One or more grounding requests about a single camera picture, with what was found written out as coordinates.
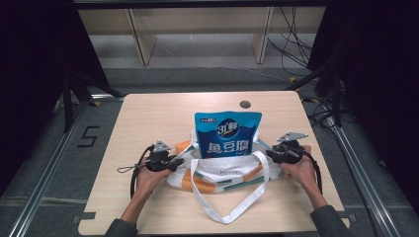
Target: gray carpet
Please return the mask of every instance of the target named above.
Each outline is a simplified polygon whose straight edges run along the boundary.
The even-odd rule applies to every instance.
[[[123,93],[164,93],[201,91],[264,91],[283,90],[288,83],[271,75],[288,79],[289,75],[278,68],[252,69],[228,68],[186,69],[106,69],[111,86]],[[313,97],[315,81],[302,87],[302,98]],[[102,93],[92,88],[93,94]],[[62,162],[30,225],[27,236],[79,236],[78,221],[96,178],[108,140],[122,102],[102,102],[91,106],[80,120]],[[318,104],[304,103],[311,115]],[[359,124],[352,123],[350,114],[344,115],[343,127],[361,159],[364,168],[388,207],[401,236],[419,236],[419,218],[406,201],[403,193],[385,168],[377,164],[377,152]],[[88,131],[97,136],[93,147],[82,139],[87,126],[98,126]],[[349,214],[356,217],[351,230],[357,236],[374,236],[366,208],[358,193],[344,156],[332,132],[319,125],[314,133],[326,159],[338,193]],[[31,194],[41,176],[63,130],[63,107],[51,117],[48,127],[40,137],[32,159],[25,162],[9,189],[0,199],[0,236],[6,236],[20,213],[26,198]],[[376,224],[379,236],[383,236]],[[316,232],[288,233],[290,237],[318,236]]]

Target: white strap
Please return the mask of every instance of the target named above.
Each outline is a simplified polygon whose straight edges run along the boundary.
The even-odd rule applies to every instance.
[[[255,151],[254,154],[256,157],[259,158],[263,167],[264,173],[264,183],[262,183],[252,194],[249,195],[241,204],[236,206],[228,215],[225,217],[221,217],[203,198],[200,191],[198,190],[197,186],[194,182],[194,173],[197,170],[198,163],[200,159],[193,159],[191,160],[191,181],[192,181],[192,189],[194,191],[195,196],[197,197],[198,201],[200,202],[201,206],[207,212],[207,214],[215,221],[229,224],[233,222],[237,217],[239,217],[250,205],[253,204],[264,192],[269,182],[269,164],[265,157],[265,155],[261,151]]]

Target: small round object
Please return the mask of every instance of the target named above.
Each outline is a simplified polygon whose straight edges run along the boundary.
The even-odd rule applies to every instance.
[[[240,107],[243,109],[249,109],[252,106],[252,104],[248,101],[242,101],[240,102]]]

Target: blue package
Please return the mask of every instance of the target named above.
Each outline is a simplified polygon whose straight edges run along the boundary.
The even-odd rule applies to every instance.
[[[262,118],[256,112],[196,113],[195,126],[201,157],[249,155]]]

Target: wrist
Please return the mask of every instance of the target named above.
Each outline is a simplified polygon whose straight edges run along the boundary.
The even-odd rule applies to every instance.
[[[320,189],[317,187],[317,185],[314,186],[308,186],[304,188],[305,192],[307,193],[311,205],[314,209],[318,209],[322,206],[327,205],[327,201],[324,198],[323,194],[321,193]]]

